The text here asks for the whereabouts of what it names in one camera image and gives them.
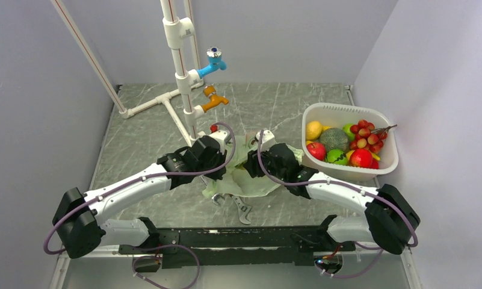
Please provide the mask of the pale green plastic bag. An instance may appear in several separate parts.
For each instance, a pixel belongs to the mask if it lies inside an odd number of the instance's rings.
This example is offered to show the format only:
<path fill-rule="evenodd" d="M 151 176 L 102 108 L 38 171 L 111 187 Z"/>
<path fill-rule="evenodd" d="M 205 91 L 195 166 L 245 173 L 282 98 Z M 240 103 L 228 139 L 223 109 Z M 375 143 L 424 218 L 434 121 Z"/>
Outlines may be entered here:
<path fill-rule="evenodd" d="M 246 133 L 243 137 L 235 137 L 236 149 L 234 153 L 227 152 L 227 157 L 233 156 L 226 165 L 226 173 L 218 181 L 208 181 L 202 190 L 204 197 L 211 197 L 217 193 L 231 194 L 239 197 L 263 197 L 280 187 L 267 176 L 251 178 L 243 168 L 247 154 L 257 148 L 256 132 Z"/>

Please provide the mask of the red grape bunch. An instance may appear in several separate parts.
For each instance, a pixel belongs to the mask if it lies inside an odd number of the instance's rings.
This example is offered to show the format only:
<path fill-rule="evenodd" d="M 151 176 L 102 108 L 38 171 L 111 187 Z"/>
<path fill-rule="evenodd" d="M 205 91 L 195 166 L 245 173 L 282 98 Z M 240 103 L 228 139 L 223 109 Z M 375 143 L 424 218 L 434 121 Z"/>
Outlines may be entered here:
<path fill-rule="evenodd" d="M 360 119 L 351 127 L 351 131 L 355 133 L 355 139 L 350 142 L 350 150 L 366 149 L 375 154 L 379 154 L 385 145 L 389 131 L 396 127 L 397 125 L 391 125 L 376 128 L 372 122 Z"/>

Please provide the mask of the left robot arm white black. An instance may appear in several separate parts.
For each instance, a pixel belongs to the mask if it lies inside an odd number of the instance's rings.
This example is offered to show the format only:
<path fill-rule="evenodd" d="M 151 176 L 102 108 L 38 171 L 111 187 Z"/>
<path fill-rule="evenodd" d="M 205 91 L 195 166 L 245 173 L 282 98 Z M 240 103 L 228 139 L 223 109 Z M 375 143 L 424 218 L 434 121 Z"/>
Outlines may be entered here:
<path fill-rule="evenodd" d="M 192 146 L 167 153 L 141 172 L 104 188 L 85 193 L 67 190 L 53 216 L 51 233 L 57 234 L 69 257 L 80 258 L 100 246 L 131 245 L 149 253 L 157 248 L 155 225 L 146 217 L 133 221 L 112 216 L 148 197 L 165 193 L 194 178 L 219 180 L 233 155 L 232 137 L 219 130 L 198 138 Z"/>

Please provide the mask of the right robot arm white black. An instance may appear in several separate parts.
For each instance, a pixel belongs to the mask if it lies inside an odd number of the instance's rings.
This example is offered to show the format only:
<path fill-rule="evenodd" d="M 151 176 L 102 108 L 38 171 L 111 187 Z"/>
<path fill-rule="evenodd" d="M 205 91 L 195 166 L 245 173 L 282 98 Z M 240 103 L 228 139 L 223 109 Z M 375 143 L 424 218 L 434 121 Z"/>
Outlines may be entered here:
<path fill-rule="evenodd" d="M 250 151 L 243 167 L 252 178 L 266 176 L 294 196 L 331 202 L 357 214 L 347 218 L 333 214 L 324 219 L 317 242 L 325 250 L 339 243 L 367 242 L 399 255 L 405 247 L 418 244 L 416 229 L 421 219 L 393 185 L 364 187 L 333 178 L 301 165 L 284 143 L 266 151 Z"/>

